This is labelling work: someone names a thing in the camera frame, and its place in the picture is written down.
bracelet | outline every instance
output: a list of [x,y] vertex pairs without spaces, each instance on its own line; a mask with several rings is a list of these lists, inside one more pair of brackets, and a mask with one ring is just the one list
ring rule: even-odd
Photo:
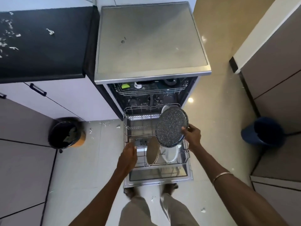
[[233,175],[233,174],[230,173],[230,172],[223,172],[223,173],[220,173],[219,175],[217,175],[217,176],[213,179],[212,185],[214,186],[214,182],[215,182],[215,180],[216,180],[218,177],[220,177],[220,176],[222,176],[222,175],[226,175],[226,174],[231,174],[231,175]]

bucket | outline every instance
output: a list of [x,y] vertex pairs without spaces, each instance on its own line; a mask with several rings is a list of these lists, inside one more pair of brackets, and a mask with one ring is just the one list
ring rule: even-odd
[[56,124],[49,132],[48,142],[55,149],[79,147],[84,144],[85,132],[76,122],[62,121]]
[[273,119],[260,117],[241,131],[241,137],[249,144],[280,147],[285,142],[282,127]]

dishwasher rack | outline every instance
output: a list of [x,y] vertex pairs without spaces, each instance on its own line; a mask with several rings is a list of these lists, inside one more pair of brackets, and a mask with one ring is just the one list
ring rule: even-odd
[[[168,106],[177,106],[180,107],[179,104],[167,104]],[[185,140],[179,143],[179,154],[177,159],[173,163],[167,163],[162,158],[162,154],[160,153],[158,160],[154,164],[148,164],[146,160],[146,150],[147,143],[151,137],[155,136],[156,124],[158,118],[160,117],[159,113],[151,113],[152,110],[158,111],[158,109],[162,109],[164,105],[157,105],[153,107],[148,106],[136,106],[136,107],[128,107],[124,110],[124,145],[129,142],[134,142],[137,146],[137,164],[135,165],[135,169],[142,169],[143,167],[162,167],[166,165],[181,165],[186,164],[188,159],[190,158],[190,153],[188,150],[188,145]],[[143,112],[145,110],[150,111],[149,114],[139,114],[139,115],[129,115],[135,114],[137,112]]]
[[114,88],[115,91],[123,96],[142,96],[148,94],[173,94],[179,93],[184,90],[188,86],[189,80],[187,78],[183,78],[180,80],[180,85],[178,87],[172,88],[167,86],[161,86],[158,82],[154,82],[151,84],[144,84],[142,88],[137,89],[135,87],[135,82],[127,83],[129,85],[128,88],[123,89],[123,83],[115,83]]

green item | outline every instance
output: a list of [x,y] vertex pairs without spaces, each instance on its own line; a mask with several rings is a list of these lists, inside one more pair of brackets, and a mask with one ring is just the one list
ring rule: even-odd
[[130,87],[130,85],[127,84],[127,83],[126,84],[122,84],[122,86],[121,86],[122,89],[129,88],[129,87]]

foot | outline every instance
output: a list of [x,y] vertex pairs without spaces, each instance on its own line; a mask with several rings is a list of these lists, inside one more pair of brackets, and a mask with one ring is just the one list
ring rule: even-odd
[[173,183],[173,184],[165,184],[164,188],[163,188],[163,192],[162,194],[169,194],[172,195],[173,191],[175,191],[176,189],[178,189],[179,186],[177,183]]
[[138,195],[135,187],[124,188],[123,193],[129,198],[132,199],[134,196]]

